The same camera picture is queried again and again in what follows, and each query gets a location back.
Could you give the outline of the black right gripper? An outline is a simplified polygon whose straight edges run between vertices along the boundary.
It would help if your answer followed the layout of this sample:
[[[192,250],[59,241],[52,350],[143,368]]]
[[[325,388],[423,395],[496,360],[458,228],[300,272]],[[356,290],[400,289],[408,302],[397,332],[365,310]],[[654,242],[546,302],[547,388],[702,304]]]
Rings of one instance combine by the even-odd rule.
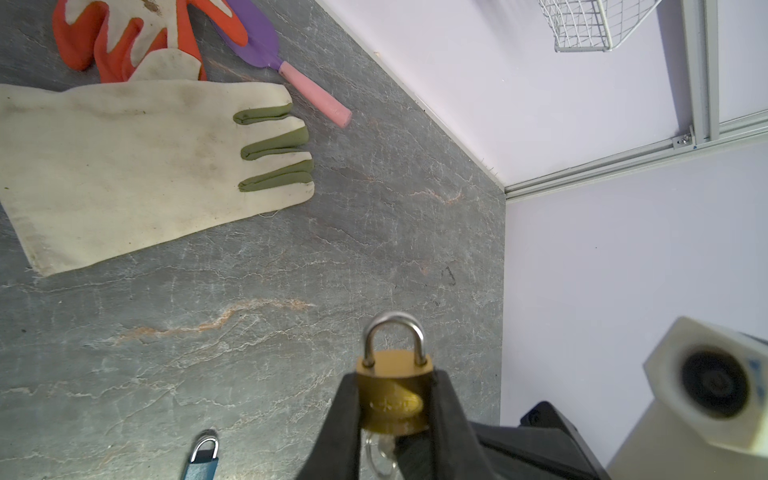
[[[578,429],[547,401],[523,415],[517,427],[471,426],[498,479],[609,477]]]

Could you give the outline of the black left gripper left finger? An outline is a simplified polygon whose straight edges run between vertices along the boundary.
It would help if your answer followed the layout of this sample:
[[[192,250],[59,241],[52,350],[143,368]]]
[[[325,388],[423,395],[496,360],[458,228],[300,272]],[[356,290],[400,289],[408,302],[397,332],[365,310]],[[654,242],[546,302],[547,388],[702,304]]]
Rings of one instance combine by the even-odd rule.
[[[357,480],[360,418],[357,374],[349,373],[342,378],[312,451],[296,479]]]

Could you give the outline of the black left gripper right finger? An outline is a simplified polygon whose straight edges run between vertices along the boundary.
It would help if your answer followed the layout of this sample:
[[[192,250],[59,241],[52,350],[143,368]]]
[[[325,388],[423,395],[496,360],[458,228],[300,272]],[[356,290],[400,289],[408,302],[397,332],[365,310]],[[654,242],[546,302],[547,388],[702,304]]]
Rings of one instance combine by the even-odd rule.
[[[439,369],[431,379],[429,424],[435,479],[495,479],[449,375]]]

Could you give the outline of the brass padlock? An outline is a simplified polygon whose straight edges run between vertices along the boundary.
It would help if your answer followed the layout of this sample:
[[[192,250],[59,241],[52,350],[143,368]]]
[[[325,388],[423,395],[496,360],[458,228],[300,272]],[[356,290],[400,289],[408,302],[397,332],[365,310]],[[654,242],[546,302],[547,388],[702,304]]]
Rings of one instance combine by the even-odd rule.
[[[401,325],[411,333],[410,350],[374,348],[376,333],[390,324]],[[421,323],[405,312],[384,312],[367,325],[362,340],[363,356],[356,365],[361,428],[396,437],[426,431],[434,364],[426,351]]]

